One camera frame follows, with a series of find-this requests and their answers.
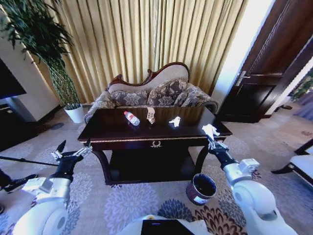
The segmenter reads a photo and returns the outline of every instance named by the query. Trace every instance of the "beige curtain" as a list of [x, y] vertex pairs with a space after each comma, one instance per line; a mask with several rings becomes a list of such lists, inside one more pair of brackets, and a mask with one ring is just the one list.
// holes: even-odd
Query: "beige curtain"
[[82, 103], [93, 102], [120, 73], [139, 83], [147, 69], [174, 61], [189, 67], [191, 83], [212, 91], [246, 5], [246, 0], [47, 2], [73, 36], [64, 60]]

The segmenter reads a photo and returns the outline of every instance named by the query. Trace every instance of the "dark wooden door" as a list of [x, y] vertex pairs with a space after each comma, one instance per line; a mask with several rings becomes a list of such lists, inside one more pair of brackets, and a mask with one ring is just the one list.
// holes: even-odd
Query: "dark wooden door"
[[312, 34], [313, 0], [276, 0], [220, 119], [258, 122], [312, 57]]

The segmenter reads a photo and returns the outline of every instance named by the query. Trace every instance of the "white chair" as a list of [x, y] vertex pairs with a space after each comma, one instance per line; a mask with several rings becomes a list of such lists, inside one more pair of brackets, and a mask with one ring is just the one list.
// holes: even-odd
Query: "white chair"
[[284, 168], [274, 170], [274, 174], [295, 172], [313, 187], [313, 155], [298, 155], [290, 159]]

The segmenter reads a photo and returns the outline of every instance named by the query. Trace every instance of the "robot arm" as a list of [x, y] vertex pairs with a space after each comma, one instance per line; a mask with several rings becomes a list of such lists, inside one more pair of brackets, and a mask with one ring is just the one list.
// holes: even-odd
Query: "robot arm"
[[235, 202], [246, 218], [246, 229], [251, 235], [297, 234], [282, 218], [274, 195], [264, 185], [252, 180], [251, 173], [260, 165], [255, 159], [240, 163], [233, 159], [225, 144], [209, 136], [209, 152], [214, 154], [226, 174]]
[[73, 181], [75, 164], [92, 151], [90, 141], [78, 151], [61, 153], [65, 141], [52, 152], [59, 161], [56, 172], [49, 179], [42, 177], [28, 180], [23, 190], [36, 195], [37, 204], [16, 223], [14, 235], [58, 235], [67, 222], [69, 186]]

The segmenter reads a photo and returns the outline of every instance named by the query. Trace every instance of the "black rod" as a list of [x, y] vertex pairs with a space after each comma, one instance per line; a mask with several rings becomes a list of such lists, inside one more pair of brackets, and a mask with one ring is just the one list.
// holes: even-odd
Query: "black rod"
[[58, 166], [57, 164], [41, 163], [41, 162], [29, 161], [29, 160], [26, 160], [25, 158], [17, 159], [17, 158], [8, 158], [8, 157], [0, 156], [0, 159], [9, 160], [9, 161], [17, 161], [17, 162], [22, 162], [22, 163], [34, 163], [34, 164], [41, 164], [41, 165]]

